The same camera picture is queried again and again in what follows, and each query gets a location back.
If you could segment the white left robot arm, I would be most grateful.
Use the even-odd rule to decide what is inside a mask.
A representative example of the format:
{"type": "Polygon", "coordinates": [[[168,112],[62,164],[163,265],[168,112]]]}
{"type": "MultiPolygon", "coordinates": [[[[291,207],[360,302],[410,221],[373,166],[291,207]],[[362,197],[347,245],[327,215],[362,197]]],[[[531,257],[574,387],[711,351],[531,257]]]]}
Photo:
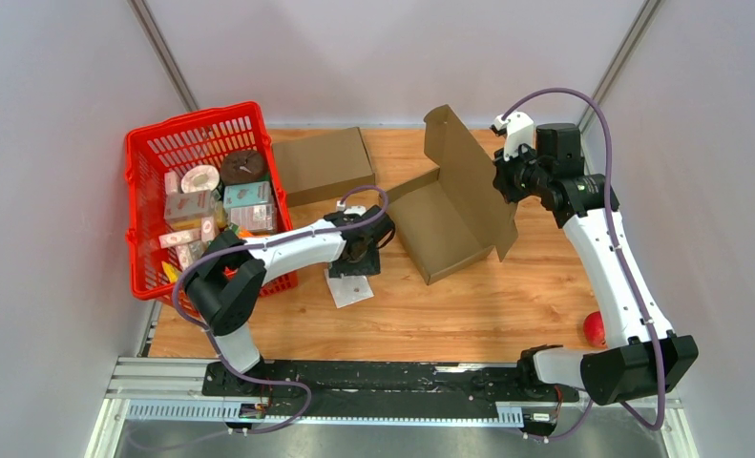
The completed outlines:
{"type": "Polygon", "coordinates": [[[378,251],[395,225],[385,210],[338,211],[275,236],[240,238],[227,230],[185,269],[173,288],[173,306],[184,292],[220,359],[227,383],[242,396],[258,392],[264,372],[248,325],[262,288],[278,277],[321,263],[346,263],[378,251]]]}

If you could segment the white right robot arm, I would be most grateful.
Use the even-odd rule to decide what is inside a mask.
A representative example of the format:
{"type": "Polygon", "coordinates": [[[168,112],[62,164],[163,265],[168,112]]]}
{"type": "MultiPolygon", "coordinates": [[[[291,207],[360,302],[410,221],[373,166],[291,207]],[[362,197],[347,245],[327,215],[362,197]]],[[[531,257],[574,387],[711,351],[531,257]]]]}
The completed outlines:
{"type": "Polygon", "coordinates": [[[584,353],[542,345],[521,354],[516,385],[538,400],[555,385],[586,391],[600,406],[671,392],[697,360],[690,335],[678,335],[652,298],[625,237],[619,202],[603,174],[584,171],[571,123],[535,126],[523,113],[498,118],[504,138],[494,154],[493,186],[509,203],[534,196],[577,251],[598,301],[605,349],[584,353]]]}

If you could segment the clear plastic bag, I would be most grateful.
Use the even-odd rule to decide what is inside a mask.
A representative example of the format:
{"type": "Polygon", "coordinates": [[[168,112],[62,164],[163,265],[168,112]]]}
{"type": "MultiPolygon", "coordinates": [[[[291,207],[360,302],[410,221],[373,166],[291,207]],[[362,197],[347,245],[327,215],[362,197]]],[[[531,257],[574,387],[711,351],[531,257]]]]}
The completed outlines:
{"type": "Polygon", "coordinates": [[[367,276],[333,276],[325,270],[325,280],[338,309],[374,297],[367,276]]]}

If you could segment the brown cardboard box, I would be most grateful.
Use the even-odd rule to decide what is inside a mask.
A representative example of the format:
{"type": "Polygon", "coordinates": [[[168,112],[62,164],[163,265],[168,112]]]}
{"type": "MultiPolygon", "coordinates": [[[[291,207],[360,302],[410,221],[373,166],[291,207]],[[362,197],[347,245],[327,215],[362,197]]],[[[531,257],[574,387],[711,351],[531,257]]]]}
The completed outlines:
{"type": "Polygon", "coordinates": [[[289,207],[339,198],[376,182],[357,127],[277,142],[272,151],[289,207]]]}

